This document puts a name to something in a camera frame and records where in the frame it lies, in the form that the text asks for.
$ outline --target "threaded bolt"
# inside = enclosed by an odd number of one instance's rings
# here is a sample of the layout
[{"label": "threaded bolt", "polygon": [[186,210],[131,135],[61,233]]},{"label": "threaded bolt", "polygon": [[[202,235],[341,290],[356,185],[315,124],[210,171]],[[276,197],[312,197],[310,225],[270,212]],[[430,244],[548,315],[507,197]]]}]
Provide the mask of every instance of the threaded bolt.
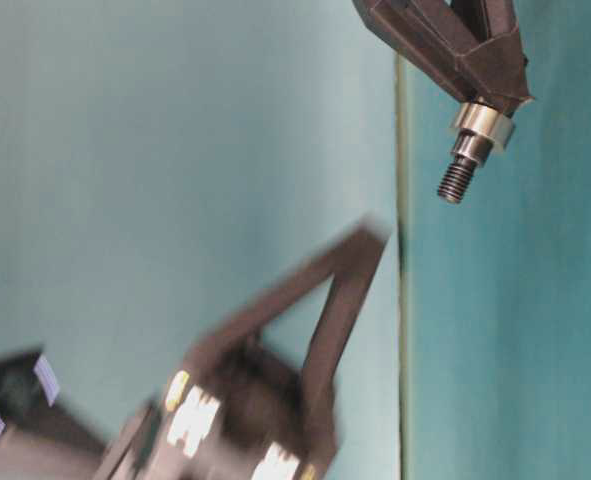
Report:
[{"label": "threaded bolt", "polygon": [[437,189],[437,195],[448,203],[461,203],[476,168],[477,163],[464,157],[456,157],[448,167],[442,183]]}]

